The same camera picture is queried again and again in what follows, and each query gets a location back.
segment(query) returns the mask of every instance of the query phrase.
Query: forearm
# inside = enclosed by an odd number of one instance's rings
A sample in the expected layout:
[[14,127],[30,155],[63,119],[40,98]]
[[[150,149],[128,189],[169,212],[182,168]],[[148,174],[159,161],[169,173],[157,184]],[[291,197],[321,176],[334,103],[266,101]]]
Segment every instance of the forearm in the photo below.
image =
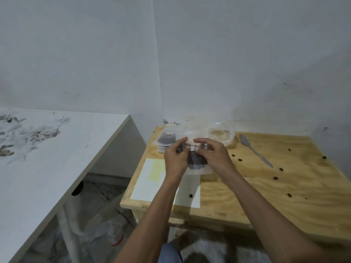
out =
[[330,257],[233,168],[224,175],[272,262],[329,262]]
[[115,262],[157,262],[178,185],[164,181]]

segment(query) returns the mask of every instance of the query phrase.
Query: plastic bag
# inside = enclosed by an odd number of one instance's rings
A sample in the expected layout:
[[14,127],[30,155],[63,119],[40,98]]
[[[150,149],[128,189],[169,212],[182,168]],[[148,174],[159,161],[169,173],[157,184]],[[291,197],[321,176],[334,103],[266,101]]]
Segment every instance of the plastic bag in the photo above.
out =
[[208,166],[206,159],[195,152],[195,147],[211,149],[207,144],[195,143],[194,138],[207,137],[229,145],[235,137],[234,126],[228,122],[214,123],[186,123],[181,126],[166,126],[153,144],[158,145],[158,151],[164,153],[166,148],[182,137],[188,137],[186,143],[177,149],[180,153],[186,146],[190,147],[188,168],[185,174],[211,174],[213,170]]

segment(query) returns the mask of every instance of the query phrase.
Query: sheet of paper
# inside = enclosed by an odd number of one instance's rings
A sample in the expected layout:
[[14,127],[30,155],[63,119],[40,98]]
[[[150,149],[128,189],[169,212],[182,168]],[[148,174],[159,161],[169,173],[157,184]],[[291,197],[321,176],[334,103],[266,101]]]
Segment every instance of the sheet of paper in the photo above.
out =
[[[146,159],[131,199],[151,202],[165,179],[164,159]],[[200,208],[200,176],[184,175],[173,205]]]

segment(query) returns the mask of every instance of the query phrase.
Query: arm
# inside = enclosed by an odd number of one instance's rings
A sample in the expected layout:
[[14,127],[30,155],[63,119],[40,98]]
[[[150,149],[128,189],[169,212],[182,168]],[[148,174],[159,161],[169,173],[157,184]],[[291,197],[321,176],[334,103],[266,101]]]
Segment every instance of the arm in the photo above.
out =
[[271,261],[275,262],[333,262],[322,248],[277,211],[236,170],[227,149],[220,142],[196,138],[194,142],[207,143],[213,151],[198,149],[208,164],[233,190],[241,207]]
[[188,166],[189,149],[177,154],[177,147],[187,141],[176,141],[165,152],[166,177],[139,225],[122,248],[115,263],[157,262],[168,233],[168,220],[174,196]]

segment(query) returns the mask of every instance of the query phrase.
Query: spoon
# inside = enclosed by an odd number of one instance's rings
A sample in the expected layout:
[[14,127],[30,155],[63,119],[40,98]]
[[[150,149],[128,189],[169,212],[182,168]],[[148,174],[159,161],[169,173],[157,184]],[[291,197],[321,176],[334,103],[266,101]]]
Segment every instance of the spoon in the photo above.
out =
[[261,160],[263,160],[265,164],[273,168],[273,165],[269,161],[267,161],[263,156],[261,156],[261,154],[259,154],[256,150],[252,148],[250,141],[248,140],[247,137],[245,137],[243,134],[240,134],[239,140],[241,144],[243,144],[244,146],[248,146],[250,149],[252,149],[261,158]]

